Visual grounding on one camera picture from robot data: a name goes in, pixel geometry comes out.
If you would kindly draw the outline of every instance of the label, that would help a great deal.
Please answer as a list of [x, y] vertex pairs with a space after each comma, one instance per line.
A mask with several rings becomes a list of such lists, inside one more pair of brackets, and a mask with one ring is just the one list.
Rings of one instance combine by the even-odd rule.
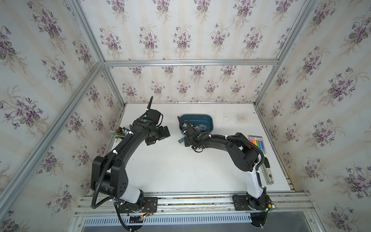
[[249, 135], [250, 140], [257, 140], [257, 141], [263, 141], [262, 137], [256, 137], [256, 136], [251, 136]]

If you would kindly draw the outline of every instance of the metal extrusion bar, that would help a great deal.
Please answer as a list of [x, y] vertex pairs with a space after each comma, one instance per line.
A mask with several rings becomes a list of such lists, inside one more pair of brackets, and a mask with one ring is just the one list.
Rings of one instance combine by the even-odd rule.
[[100, 71], [103, 68], [103, 62], [97, 63], [94, 68], [90, 71], [89, 75], [85, 78], [83, 83], [80, 85], [78, 90], [74, 93], [72, 98], [66, 104], [62, 112], [58, 115], [54, 123], [49, 127], [47, 133], [38, 142], [34, 150], [24, 161], [22, 166], [19, 168], [17, 173], [14, 175], [12, 180], [6, 186], [4, 191], [0, 195], [0, 218], [7, 213], [9, 207], [17, 199], [19, 194], [22, 192], [27, 181], [31, 178], [32, 174], [36, 171], [42, 158], [53, 145], [58, 135], [63, 130], [66, 122], [75, 111], [81, 100], [84, 98], [89, 87], [93, 84]]
[[[91, 50], [93, 51], [93, 54], [96, 56], [98, 61], [105, 61], [104, 60], [104, 55], [99, 48], [99, 44], [98, 44], [97, 40], [95, 39], [94, 33], [93, 33], [93, 31], [90, 27], [89, 21], [88, 21], [86, 15], [84, 13], [84, 10], [81, 6], [81, 2], [79, 0], [69, 0], [69, 2], [70, 2], [71, 9], [74, 12], [75, 17], [77, 18], [77, 21], [80, 25], [80, 28], [81, 28], [82, 32], [84, 33], [85, 38], [86, 38], [88, 44], [90, 45]], [[108, 86], [109, 86], [111, 92], [113, 93], [113, 95], [115, 96], [118, 104], [120, 105], [121, 108], [124, 107], [124, 100], [123, 100], [123, 98], [120, 94], [120, 90], [119, 90], [119, 88], [117, 86], [117, 83], [116, 83], [115, 79], [113, 78], [112, 74], [110, 73], [109, 70], [106, 70], [106, 71], [103, 70], [103, 73], [106, 77]]]
[[90, 45], [93, 54], [97, 58], [98, 61], [104, 61], [104, 56], [102, 51], [99, 48], [99, 44], [97, 43], [93, 30], [90, 27], [90, 24], [88, 22], [88, 19], [84, 13], [84, 10], [81, 6], [81, 3], [79, 0], [69, 0], [70, 6], [72, 9], [72, 12], [75, 14], [75, 17], [80, 25], [80, 28]]
[[278, 65], [272, 68], [271, 72], [268, 75], [268, 78], [266, 79], [265, 83], [262, 86], [262, 89], [258, 94], [258, 97], [256, 98], [255, 101], [256, 105], [259, 106], [262, 103], [264, 96], [267, 94], [269, 88], [273, 84], [273, 80], [275, 79], [277, 73], [284, 66], [285, 61], [289, 57], [291, 51], [293, 51], [295, 43], [299, 39], [303, 30], [305, 29], [305, 26], [310, 20], [310, 16], [314, 12], [314, 9], [316, 8], [318, 2], [319, 0], [307, 0], [304, 3], [304, 6], [300, 11], [298, 18], [296, 19], [294, 25], [292, 26], [290, 34], [277, 57], [277, 59], [279, 60]]
[[128, 60], [106, 61], [104, 66], [277, 65], [278, 62], [277, 59]]
[[115, 81], [115, 78], [113, 77], [109, 67], [105, 67], [102, 70], [103, 75], [105, 76], [105, 79], [107, 81], [107, 84], [111, 90], [111, 92], [114, 94], [114, 97], [119, 104], [120, 108], [123, 108], [125, 106], [124, 99], [122, 98], [120, 94], [120, 90], [118, 88], [118, 85]]

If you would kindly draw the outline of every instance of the purple flower pattern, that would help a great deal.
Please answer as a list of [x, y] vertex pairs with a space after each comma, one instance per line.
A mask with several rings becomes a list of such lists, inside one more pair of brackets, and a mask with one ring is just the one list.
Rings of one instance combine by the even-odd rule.
[[86, 97], [89, 102], [93, 101], [95, 108], [101, 108], [101, 98], [99, 97], [99, 92], [95, 85], [90, 86], [89, 91], [86, 93]]
[[349, 55], [350, 52], [355, 52], [356, 45], [360, 47], [362, 40], [368, 38], [371, 32], [371, 7], [364, 15], [355, 18], [355, 20], [357, 21], [352, 25], [353, 32], [349, 34], [348, 38], [344, 38], [344, 43], [340, 46], [340, 48], [345, 48], [345, 51], [340, 55]]
[[331, 229], [338, 228], [340, 230], [346, 231], [346, 232], [361, 232], [359, 230], [359, 218], [350, 215], [348, 213], [353, 214], [354, 209], [353, 208], [343, 208], [338, 203], [335, 203], [334, 211], [333, 212], [327, 212], [326, 216], [328, 218], [328, 226]]
[[353, 69], [347, 68], [343, 73], [336, 73], [335, 77], [330, 79], [328, 82], [331, 84], [331, 88], [324, 89], [319, 95], [322, 96], [319, 103], [323, 106], [331, 104], [334, 106], [334, 100], [341, 102], [344, 97], [351, 97], [352, 92], [355, 90], [355, 84], [358, 78], [362, 81], [370, 79], [365, 76], [366, 73], [353, 73]]
[[[13, 210], [8, 211], [8, 216], [10, 217], [14, 213]], [[23, 224], [24, 222], [22, 221], [21, 223], [16, 223], [15, 220], [12, 218], [7, 218], [4, 219], [4, 221], [1, 223], [0, 231], [1, 232], [28, 232], [30, 229], [30, 226], [28, 225], [28, 222]]]
[[203, 66], [191, 66], [190, 71], [193, 72], [191, 75], [191, 80], [194, 81], [194, 83], [199, 82], [202, 78], [203, 75], [205, 74], [205, 65]]
[[143, 78], [142, 68], [144, 68], [144, 67], [143, 66], [132, 66], [132, 67], [129, 67], [129, 69], [131, 70], [134, 78], [137, 79], [137, 80], [141, 80]]
[[250, 76], [252, 77], [252, 80], [258, 78], [259, 75], [260, 75], [260, 72], [266, 67], [268, 67], [268, 65], [252, 65], [251, 66], [251, 73], [250, 73]]
[[332, 15], [335, 12], [335, 1], [321, 1], [318, 3], [316, 9], [314, 10], [314, 17], [309, 23], [308, 29], [310, 32], [308, 35], [313, 34], [318, 31], [318, 28], [321, 27], [320, 23], [325, 20], [329, 15]]
[[241, 51], [241, 54], [244, 54], [244, 58], [249, 58], [255, 53], [255, 49], [257, 49], [259, 44], [263, 41], [262, 29], [264, 28], [266, 28], [266, 26], [263, 25], [258, 28], [252, 27], [250, 28], [250, 32], [245, 35], [243, 43], [245, 43], [246, 46]]
[[208, 97], [213, 96], [215, 89], [218, 87], [219, 85], [217, 82], [214, 82], [213, 80], [207, 80], [206, 84], [204, 85], [204, 88], [206, 90], [206, 95]]
[[59, 186], [58, 192], [50, 196], [52, 200], [46, 204], [46, 207], [53, 210], [52, 215], [60, 212], [61, 209], [64, 209], [65, 211], [71, 210], [72, 203], [77, 204], [76, 196], [70, 194], [68, 187], [68, 185], [65, 185], [63, 187]]
[[158, 19], [161, 17], [164, 19], [165, 22], [169, 21], [169, 6], [170, 6], [170, 0], [152, 0], [154, 4], [157, 5], [157, 11]]
[[291, 6], [294, 0], [276, 0], [276, 11], [273, 12], [273, 20], [276, 19], [276, 24], [282, 22], [282, 20], [286, 17], [287, 10]]
[[103, 125], [101, 115], [93, 116], [93, 119], [91, 119], [90, 122], [93, 124], [93, 130], [99, 131], [101, 134], [105, 134], [106, 128]]
[[311, 106], [309, 103], [313, 101], [312, 99], [309, 98], [309, 96], [310, 96], [309, 91], [307, 91], [306, 88], [303, 89], [302, 92], [297, 92], [295, 101], [291, 105], [292, 108], [291, 114], [294, 115], [297, 114], [299, 110], [302, 108], [308, 109]]
[[325, 146], [326, 144], [331, 145], [331, 142], [335, 140], [335, 134], [338, 132], [339, 134], [345, 135], [345, 133], [341, 130], [341, 127], [333, 126], [333, 121], [328, 119], [326, 122], [319, 121], [318, 124], [313, 125], [315, 131], [309, 132], [305, 136], [308, 137], [306, 143], [309, 143], [310, 147], [315, 147], [317, 149], [317, 145], [321, 147]]
[[241, 98], [237, 100], [237, 103], [241, 102], [251, 102], [251, 99], [246, 97], [245, 95], [242, 95]]
[[283, 153], [282, 159], [287, 168], [290, 169], [293, 164], [296, 166], [295, 160], [291, 157], [289, 152]]
[[20, 91], [17, 90], [17, 87], [18, 85], [14, 86], [11, 92], [8, 88], [8, 99], [0, 101], [0, 110], [4, 109], [8, 112], [4, 113], [6, 122], [10, 121], [14, 129], [25, 124], [27, 126], [26, 133], [31, 134], [34, 138], [37, 137], [37, 134], [45, 134], [49, 128], [49, 123], [46, 122], [49, 117], [41, 117], [44, 111], [37, 108], [37, 101], [15, 95]]
[[172, 96], [167, 96], [166, 101], [165, 101], [165, 103], [178, 103], [178, 102], [179, 102], [178, 99]]
[[282, 112], [284, 110], [282, 109], [282, 102], [281, 100], [278, 100], [277, 102], [273, 103], [273, 109], [270, 112], [271, 118], [270, 120], [275, 119], [277, 116], [282, 116]]
[[106, 0], [108, 4], [112, 5], [115, 18], [121, 19], [122, 23], [126, 22], [128, 17], [125, 12], [125, 1], [127, 0]]
[[118, 39], [118, 36], [114, 34], [116, 27], [108, 27], [108, 29], [100, 28], [99, 31], [102, 32], [100, 35], [101, 44], [107, 45], [107, 53], [109, 56], [112, 56], [114, 59], [120, 59], [122, 54], [121, 50], [121, 40]]
[[36, 171], [37, 174], [43, 173], [45, 171], [49, 172], [48, 176], [50, 176], [51, 174], [56, 176], [56, 171], [58, 169], [63, 171], [63, 163], [61, 160], [58, 161], [58, 159], [54, 157], [52, 152], [53, 149], [54, 147], [51, 147], [50, 151], [46, 153], [46, 157], [41, 161], [41, 164]]
[[153, 32], [156, 26], [150, 25], [147, 29], [144, 27], [140, 28], [141, 33], [139, 34], [139, 43], [144, 44], [143, 54], [147, 54], [149, 59], [153, 59], [157, 51], [157, 36]]
[[223, 74], [220, 75], [220, 79], [223, 80], [223, 82], [228, 81], [232, 78], [234, 75], [234, 72], [237, 70], [236, 65], [229, 65], [229, 66], [222, 66], [220, 71], [223, 72]]
[[287, 125], [286, 132], [282, 136], [283, 137], [283, 143], [288, 144], [290, 141], [295, 140], [295, 142], [299, 141], [299, 137], [301, 135], [299, 134], [299, 126], [296, 125], [296, 122], [292, 125]]
[[277, 91], [281, 88], [281, 85], [287, 84], [289, 78], [290, 78], [290, 76], [287, 75], [287, 69], [286, 69], [286, 67], [284, 67], [277, 74], [277, 79], [276, 79], [276, 82], [275, 82], [275, 89], [274, 90]]
[[27, 64], [24, 62], [25, 58], [21, 58], [18, 55], [21, 52], [17, 52], [13, 47], [12, 43], [9, 41], [7, 35], [12, 33], [6, 26], [2, 26], [0, 30], [0, 59], [4, 62], [3, 65], [9, 65], [10, 70], [15, 72], [15, 67], [18, 65], [22, 68], [23, 72], [26, 73]]
[[231, 88], [231, 95], [237, 97], [241, 89], [245, 88], [245, 83], [240, 80], [235, 80], [229, 87]]
[[32, 17], [34, 22], [37, 23], [39, 31], [41, 33], [47, 32], [49, 42], [53, 45], [54, 49], [58, 48], [61, 52], [64, 52], [66, 50], [66, 44], [64, 42], [66, 38], [62, 38], [60, 35], [62, 29], [57, 25], [58, 19], [40, 3], [40, 0], [36, 0], [35, 2], [36, 4], [29, 1], [27, 5], [34, 12]]
[[208, 17], [207, 10], [209, 9], [211, 0], [193, 0], [193, 1], [197, 5], [196, 18], [201, 20], [200, 23], [203, 23]]
[[226, 102], [227, 101], [227, 98], [228, 96], [224, 95], [224, 96], [219, 96], [216, 98], [216, 102]]
[[191, 28], [188, 24], [184, 26], [183, 29], [180, 27], [175, 28], [173, 43], [176, 43], [175, 54], [179, 55], [179, 59], [184, 58], [186, 55], [187, 48], [190, 48], [191, 35], [188, 33], [188, 30]]
[[256, 6], [255, 0], [236, 0], [236, 4], [233, 6], [238, 12], [233, 16], [232, 24], [236, 24], [236, 29], [240, 26], [240, 29], [248, 22], [247, 16], [251, 16], [252, 9]]
[[124, 83], [122, 84], [122, 92], [126, 94], [126, 96], [133, 102], [137, 95], [137, 90], [133, 86], [134, 83]]
[[84, 120], [80, 117], [80, 114], [75, 112], [71, 115], [69, 121], [65, 125], [65, 128], [68, 130], [68, 133], [71, 134], [72, 131], [75, 132], [75, 136], [80, 139], [80, 136], [85, 138], [86, 134], [86, 125], [83, 125]]
[[162, 90], [165, 88], [162, 82], [151, 81], [150, 89], [153, 91], [153, 94], [159, 99], [162, 97]]
[[146, 98], [146, 97], [139, 97], [139, 101], [138, 103], [145, 103], [145, 104], [148, 104], [150, 102], [150, 99], [149, 98]]
[[67, 89], [73, 91], [73, 84], [71, 79], [66, 74], [66, 64], [63, 61], [60, 61], [56, 57], [54, 59], [51, 57], [46, 57], [45, 60], [41, 60], [41, 63], [47, 69], [46, 77], [56, 80], [60, 84], [60, 87], [62, 87], [65, 91], [67, 91]]
[[290, 27], [287, 28], [286, 29], [286, 32], [279, 37], [279, 39], [278, 39], [278, 41], [276, 43], [276, 44], [279, 44], [279, 47], [275, 49], [275, 52], [273, 53], [273, 56], [278, 57], [281, 49], [283, 48], [283, 46], [286, 43], [287, 37], [289, 36], [291, 29], [292, 28], [290, 28]]
[[278, 140], [278, 128], [277, 125], [273, 125], [268, 128], [268, 131], [274, 140]]
[[210, 33], [211, 39], [213, 40], [212, 47], [215, 54], [218, 54], [222, 51], [224, 46], [223, 42], [227, 37], [229, 37], [228, 28], [229, 27], [223, 27], [222, 23], [220, 25], [216, 23], [214, 26], [214, 31]]
[[104, 157], [104, 155], [106, 154], [106, 149], [107, 149], [107, 144], [105, 143], [102, 143], [102, 140], [99, 142], [99, 146], [100, 148], [97, 149], [97, 153], [100, 157]]
[[174, 67], [176, 66], [161, 66], [161, 68], [164, 70], [165, 77], [169, 78], [169, 80], [173, 78]]
[[201, 101], [201, 96], [192, 97], [192, 99], [191, 99], [190, 102], [202, 102], [202, 101]]
[[81, 36], [78, 35], [72, 44], [75, 46], [75, 54], [79, 61], [84, 61], [86, 71], [90, 72], [93, 69], [93, 62], [90, 60], [92, 56], [90, 55], [88, 46], [81, 41]]
[[191, 88], [188, 82], [185, 82], [184, 80], [179, 80], [178, 84], [175, 86], [175, 88], [178, 90], [179, 96], [182, 98], [185, 98], [187, 96], [187, 90]]
[[91, 158], [86, 151], [88, 149], [87, 146], [80, 146], [78, 151], [73, 151], [74, 155], [71, 158], [75, 161], [77, 166], [85, 166], [87, 167], [90, 162], [92, 162]]
[[105, 94], [104, 100], [106, 101], [106, 106], [114, 110], [115, 107], [115, 102], [113, 100], [113, 95], [112, 94]]
[[352, 168], [345, 168], [348, 176], [343, 174], [334, 176], [338, 181], [334, 186], [341, 188], [342, 194], [347, 194], [350, 199], [351, 196], [356, 196], [358, 199], [371, 196], [371, 166], [362, 171], [360, 166], [353, 166]]
[[314, 178], [319, 179], [319, 182], [322, 182], [324, 180], [324, 177], [327, 175], [323, 172], [323, 163], [321, 163], [320, 158], [316, 158], [315, 160], [312, 160], [311, 158], [308, 158], [308, 161], [306, 162], [306, 166], [302, 168], [303, 175], [301, 177], [304, 178], [304, 180]]
[[304, 79], [307, 80], [307, 74], [310, 76], [313, 72], [319, 69], [319, 65], [322, 63], [322, 57], [324, 55], [330, 54], [327, 49], [320, 50], [318, 46], [316, 46], [313, 52], [309, 52], [305, 58], [303, 58], [304, 65], [301, 66], [296, 73], [298, 73], [297, 80], [302, 81]]

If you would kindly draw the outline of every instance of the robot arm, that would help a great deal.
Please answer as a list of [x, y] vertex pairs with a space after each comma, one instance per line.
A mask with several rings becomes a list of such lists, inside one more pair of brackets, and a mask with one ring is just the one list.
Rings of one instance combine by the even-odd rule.
[[198, 149], [215, 148], [229, 153], [236, 167], [244, 171], [247, 185], [247, 204], [253, 210], [266, 210], [270, 202], [266, 188], [262, 186], [259, 176], [259, 167], [264, 163], [263, 152], [251, 143], [243, 134], [233, 136], [211, 135], [200, 133], [195, 127], [180, 117], [178, 121], [183, 128], [184, 145], [191, 147], [195, 152]]

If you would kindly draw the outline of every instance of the metal panel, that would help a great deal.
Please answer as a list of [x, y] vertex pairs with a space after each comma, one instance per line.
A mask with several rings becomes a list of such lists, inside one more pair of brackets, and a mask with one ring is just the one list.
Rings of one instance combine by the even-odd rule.
[[204, 60], [128, 60], [106, 61], [105, 67], [192, 66], [192, 65], [277, 65], [277, 59], [204, 59]]
[[[129, 223], [130, 216], [122, 215], [125, 225], [138, 225]], [[219, 223], [249, 223], [251, 217], [249, 213], [206, 213], [206, 214], [187, 214], [187, 215], [153, 215], [144, 218], [141, 225], [196, 225], [196, 224], [219, 224]], [[120, 221], [117, 216], [90, 216], [85, 218], [83, 226], [118, 226]]]
[[14, 175], [12, 180], [6, 186], [0, 195], [0, 218], [8, 211], [8, 208], [13, 204], [18, 195], [22, 192], [27, 181], [31, 178], [32, 173], [36, 171], [42, 158], [45, 156], [50, 146], [53, 145], [58, 135], [63, 130], [63, 127], [69, 117], [73, 114], [76, 107], [79, 105], [89, 87], [93, 84], [100, 71], [103, 68], [103, 62], [97, 63], [89, 75], [85, 78], [78, 90], [74, 93], [62, 112], [58, 115], [52, 126], [49, 127], [47, 133], [39, 141], [34, 150], [24, 161], [20, 169]]
[[314, 9], [316, 8], [319, 0], [307, 0], [297, 18], [290, 34], [283, 45], [282, 50], [280, 51], [277, 59], [279, 60], [278, 65], [272, 68], [268, 78], [266, 79], [265, 83], [262, 86], [262, 89], [259, 92], [259, 95], [255, 101], [256, 105], [260, 105], [263, 101], [264, 96], [267, 94], [270, 86], [273, 83], [277, 73], [279, 70], [284, 66], [286, 59], [289, 57], [291, 51], [294, 49], [295, 43], [299, 39], [301, 32], [305, 29], [308, 21], [310, 20], [310, 16], [313, 13]]

